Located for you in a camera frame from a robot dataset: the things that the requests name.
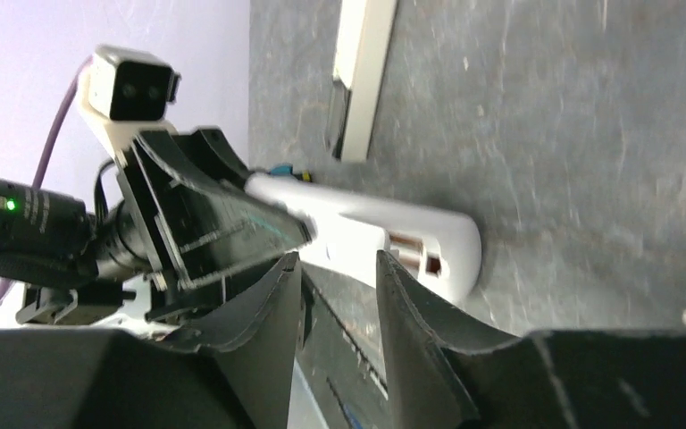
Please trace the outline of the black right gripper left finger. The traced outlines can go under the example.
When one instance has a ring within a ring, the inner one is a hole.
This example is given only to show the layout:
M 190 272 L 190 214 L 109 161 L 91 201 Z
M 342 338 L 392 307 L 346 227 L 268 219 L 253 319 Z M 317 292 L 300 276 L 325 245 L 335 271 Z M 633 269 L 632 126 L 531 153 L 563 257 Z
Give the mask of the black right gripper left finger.
M 283 428 L 301 269 L 147 341 L 117 329 L 0 330 L 0 428 Z

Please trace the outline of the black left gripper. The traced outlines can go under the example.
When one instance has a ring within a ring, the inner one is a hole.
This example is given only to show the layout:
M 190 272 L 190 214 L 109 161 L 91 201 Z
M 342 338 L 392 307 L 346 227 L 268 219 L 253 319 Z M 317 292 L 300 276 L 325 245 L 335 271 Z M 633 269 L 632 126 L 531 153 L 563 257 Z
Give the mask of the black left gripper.
M 254 172 L 218 127 L 142 130 L 118 159 L 150 266 L 148 322 L 208 314 L 254 284 L 254 266 L 313 238 L 305 220 L 247 194 Z

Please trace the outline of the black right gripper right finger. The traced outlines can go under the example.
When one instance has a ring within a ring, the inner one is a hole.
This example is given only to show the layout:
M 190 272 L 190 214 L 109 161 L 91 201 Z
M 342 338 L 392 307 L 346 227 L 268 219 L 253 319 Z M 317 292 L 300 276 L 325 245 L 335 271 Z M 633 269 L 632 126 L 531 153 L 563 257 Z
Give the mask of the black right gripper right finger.
M 514 336 L 376 257 L 397 428 L 686 428 L 686 330 Z

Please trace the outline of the white remote control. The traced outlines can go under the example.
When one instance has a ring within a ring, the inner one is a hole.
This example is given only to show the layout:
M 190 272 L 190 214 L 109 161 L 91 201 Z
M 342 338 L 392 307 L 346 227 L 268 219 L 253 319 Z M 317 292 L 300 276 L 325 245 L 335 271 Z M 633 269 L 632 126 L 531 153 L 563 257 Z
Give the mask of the white remote control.
M 473 290 L 481 270 L 479 228 L 466 214 L 256 173 L 246 192 L 307 221 L 302 261 L 376 285 L 376 254 L 389 252 L 425 288 L 451 304 Z

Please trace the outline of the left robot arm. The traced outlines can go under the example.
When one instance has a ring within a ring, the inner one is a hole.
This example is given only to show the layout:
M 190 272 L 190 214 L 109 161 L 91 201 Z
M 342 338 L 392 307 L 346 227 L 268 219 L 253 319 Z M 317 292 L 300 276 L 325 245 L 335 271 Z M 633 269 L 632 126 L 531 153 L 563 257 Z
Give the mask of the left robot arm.
M 89 325 L 152 289 L 148 322 L 183 324 L 247 289 L 309 242 L 306 222 L 247 193 L 253 173 L 221 130 L 142 130 L 117 162 L 122 199 L 76 198 L 0 179 L 0 277 L 24 282 L 21 324 Z

